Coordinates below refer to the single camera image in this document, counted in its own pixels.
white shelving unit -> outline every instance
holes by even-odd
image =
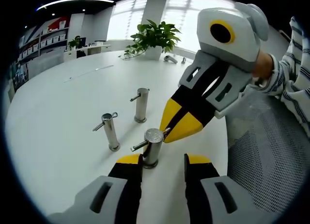
[[[55,32],[60,32],[60,31],[68,30],[68,29],[69,29],[69,27],[63,28],[63,29],[57,29],[57,30],[50,31],[50,32],[47,32],[47,33],[44,33],[44,34],[40,33],[40,35],[39,35],[38,37],[36,37],[36,38],[30,40],[29,42],[25,43],[25,44],[21,47],[21,48],[23,48],[24,46],[28,45],[29,43],[31,43],[31,42],[33,42],[33,41],[39,39],[39,42],[38,42],[38,50],[35,51],[35,52],[32,52],[32,53],[28,54],[26,57],[23,57],[22,59],[20,59],[20,60],[18,60],[18,61],[21,62],[21,61],[23,61],[23,60],[25,60],[25,59],[29,59],[30,56],[34,56],[36,53],[38,54],[37,56],[40,56],[40,55],[41,55],[41,50],[42,50],[42,49],[47,48],[47,47],[52,46],[52,45],[55,45],[55,44],[58,44],[58,43],[60,43],[60,42],[66,42],[66,41],[67,41],[67,37],[68,37],[68,31],[66,31],[66,39],[60,40],[60,41],[57,41],[57,42],[53,42],[52,44],[49,44],[49,45],[46,45],[46,46],[41,47],[41,40],[42,40],[42,37],[47,36],[47,35],[49,35],[49,34],[53,34],[53,33],[55,33]]]

bright window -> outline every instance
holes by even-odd
[[[163,21],[175,24],[182,34],[178,47],[197,52],[200,49],[197,38],[198,13],[206,8],[226,7],[233,8],[230,0],[168,0],[163,14]]]
[[[122,0],[113,8],[108,26],[108,40],[125,40],[137,33],[147,0]]]

white table surface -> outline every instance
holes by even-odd
[[[122,52],[106,52],[55,66],[16,93],[8,111],[6,134],[16,172],[33,202],[44,215],[62,212],[74,197],[100,175],[108,175],[117,159],[143,141],[145,130],[158,128],[167,100],[192,62],[148,61],[141,55],[123,61]],[[147,121],[134,121],[139,87],[150,89]],[[103,113],[114,119],[121,149],[108,148],[100,123]],[[208,156],[220,175],[227,173],[228,146],[225,118],[212,119],[199,133],[165,144],[159,163],[143,169],[140,224],[188,224],[185,199],[184,153]]]

striped shirt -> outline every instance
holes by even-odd
[[[292,17],[292,39],[281,61],[271,55],[274,69],[263,88],[267,95],[281,96],[281,101],[295,115],[310,138],[310,39]]]

stainless steel post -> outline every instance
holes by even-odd
[[[144,133],[144,142],[131,148],[131,151],[136,151],[143,147],[143,166],[145,168],[152,169],[157,166],[161,144],[169,130],[170,128],[162,132],[157,128],[150,128]]]
[[[149,96],[149,89],[147,88],[139,88],[138,94],[130,99],[130,102],[137,100],[136,104],[136,115],[134,117],[135,121],[138,123],[146,122],[146,105],[147,98]]]
[[[117,112],[114,112],[113,114],[110,113],[103,114],[101,117],[102,123],[100,123],[93,129],[93,131],[97,131],[103,126],[108,139],[108,147],[112,151],[118,151],[120,149],[120,143],[117,140],[113,122],[113,118],[117,116],[118,116]]]

